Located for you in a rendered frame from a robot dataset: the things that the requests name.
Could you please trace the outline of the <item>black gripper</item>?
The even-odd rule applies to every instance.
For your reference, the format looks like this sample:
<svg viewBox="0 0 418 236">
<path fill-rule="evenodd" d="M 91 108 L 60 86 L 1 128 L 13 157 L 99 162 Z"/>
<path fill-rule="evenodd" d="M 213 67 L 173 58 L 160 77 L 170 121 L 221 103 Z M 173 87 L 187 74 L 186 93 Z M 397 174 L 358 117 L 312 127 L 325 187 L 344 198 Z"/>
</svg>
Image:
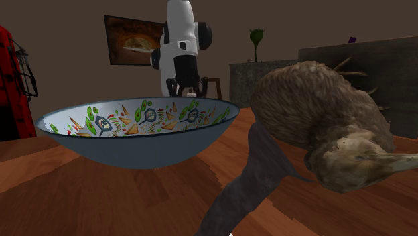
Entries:
<svg viewBox="0 0 418 236">
<path fill-rule="evenodd" d="M 206 98 L 208 91 L 208 77 L 200 78 L 197 59 L 193 55 L 181 55 L 174 58 L 175 79 L 166 80 L 167 89 L 171 97 L 178 96 L 178 85 L 181 88 L 195 88 L 197 97 Z"/>
</svg>

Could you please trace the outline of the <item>brown kiwi bird figure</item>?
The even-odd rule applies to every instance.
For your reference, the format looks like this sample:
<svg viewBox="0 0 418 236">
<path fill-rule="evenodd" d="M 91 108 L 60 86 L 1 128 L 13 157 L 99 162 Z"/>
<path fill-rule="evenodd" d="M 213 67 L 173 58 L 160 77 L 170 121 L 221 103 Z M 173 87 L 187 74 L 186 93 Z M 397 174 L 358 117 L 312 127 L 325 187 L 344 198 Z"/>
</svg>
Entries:
<svg viewBox="0 0 418 236">
<path fill-rule="evenodd" d="M 338 68 L 305 61 L 272 70 L 255 86 L 251 110 L 247 164 L 216 197 L 194 236 L 230 236 L 284 177 L 299 177 L 280 142 L 304 149 L 307 169 L 340 194 L 418 168 L 418 154 L 395 152 L 378 105 Z"/>
</svg>

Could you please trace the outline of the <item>red cabinet with black rack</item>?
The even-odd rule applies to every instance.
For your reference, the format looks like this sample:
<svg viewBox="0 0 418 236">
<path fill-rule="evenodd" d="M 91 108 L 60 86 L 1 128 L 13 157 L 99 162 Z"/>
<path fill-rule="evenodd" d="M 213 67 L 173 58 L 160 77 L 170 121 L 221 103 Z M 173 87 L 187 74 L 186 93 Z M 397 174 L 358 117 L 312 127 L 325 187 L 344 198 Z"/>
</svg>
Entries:
<svg viewBox="0 0 418 236">
<path fill-rule="evenodd" d="M 0 26 L 0 141 L 36 136 L 29 107 L 36 96 L 28 53 Z"/>
</svg>

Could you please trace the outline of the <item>dark framed wall picture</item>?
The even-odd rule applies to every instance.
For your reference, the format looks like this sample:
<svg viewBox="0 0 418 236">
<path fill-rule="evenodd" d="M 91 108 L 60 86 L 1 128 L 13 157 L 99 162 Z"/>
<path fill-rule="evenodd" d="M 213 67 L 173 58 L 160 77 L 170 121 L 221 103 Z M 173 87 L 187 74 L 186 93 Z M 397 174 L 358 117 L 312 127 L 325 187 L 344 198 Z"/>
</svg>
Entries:
<svg viewBox="0 0 418 236">
<path fill-rule="evenodd" d="M 163 24 L 104 15 L 111 65 L 151 66 L 151 53 L 160 47 Z"/>
</svg>

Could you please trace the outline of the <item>blue bowl with painted inside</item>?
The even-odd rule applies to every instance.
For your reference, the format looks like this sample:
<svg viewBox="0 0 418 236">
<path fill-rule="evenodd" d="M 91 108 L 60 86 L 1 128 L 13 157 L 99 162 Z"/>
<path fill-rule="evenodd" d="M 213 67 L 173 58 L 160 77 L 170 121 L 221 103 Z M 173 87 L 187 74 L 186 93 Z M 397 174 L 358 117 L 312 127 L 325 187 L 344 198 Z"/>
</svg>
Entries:
<svg viewBox="0 0 418 236">
<path fill-rule="evenodd" d="M 152 169 L 195 156 L 234 121 L 235 104 L 196 97 L 145 97 L 77 105 L 40 117 L 36 127 L 96 162 Z"/>
</svg>

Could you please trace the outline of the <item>brown wooden stool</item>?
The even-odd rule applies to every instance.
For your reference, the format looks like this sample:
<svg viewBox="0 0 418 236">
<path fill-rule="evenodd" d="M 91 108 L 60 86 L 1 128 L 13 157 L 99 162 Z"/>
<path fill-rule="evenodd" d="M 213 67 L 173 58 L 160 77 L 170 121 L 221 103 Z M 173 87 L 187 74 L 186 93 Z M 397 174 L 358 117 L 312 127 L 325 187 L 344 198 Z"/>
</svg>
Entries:
<svg viewBox="0 0 418 236">
<path fill-rule="evenodd" d="M 220 79 L 219 78 L 208 78 L 207 81 L 215 83 L 217 99 L 222 100 L 222 91 L 221 91 L 221 86 L 220 86 Z"/>
</svg>

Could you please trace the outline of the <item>grey cabinet with green plant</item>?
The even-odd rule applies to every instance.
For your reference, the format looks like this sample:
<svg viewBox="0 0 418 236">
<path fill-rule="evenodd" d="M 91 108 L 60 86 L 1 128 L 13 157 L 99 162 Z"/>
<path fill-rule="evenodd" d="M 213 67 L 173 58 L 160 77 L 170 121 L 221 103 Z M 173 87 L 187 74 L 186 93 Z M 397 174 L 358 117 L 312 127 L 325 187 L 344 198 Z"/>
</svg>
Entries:
<svg viewBox="0 0 418 236">
<path fill-rule="evenodd" d="M 250 99 L 258 80 L 276 68 L 296 64 L 298 59 L 230 64 L 230 102 L 240 108 L 250 107 Z"/>
</svg>

